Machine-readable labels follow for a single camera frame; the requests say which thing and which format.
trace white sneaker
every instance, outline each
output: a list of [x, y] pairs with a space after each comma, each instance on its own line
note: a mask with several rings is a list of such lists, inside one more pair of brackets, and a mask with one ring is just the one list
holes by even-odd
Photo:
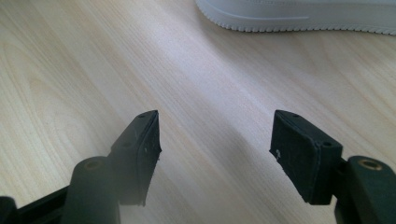
[[215, 24], [237, 31], [396, 35], [396, 0], [196, 0], [196, 4]]

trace light wooden surface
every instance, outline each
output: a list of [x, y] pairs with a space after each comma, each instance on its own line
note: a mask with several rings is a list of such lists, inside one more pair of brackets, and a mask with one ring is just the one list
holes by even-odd
[[334, 223], [270, 147], [276, 109], [396, 170], [396, 37], [244, 34], [192, 0], [0, 2], [0, 194], [28, 204], [160, 112], [146, 207], [124, 223]]

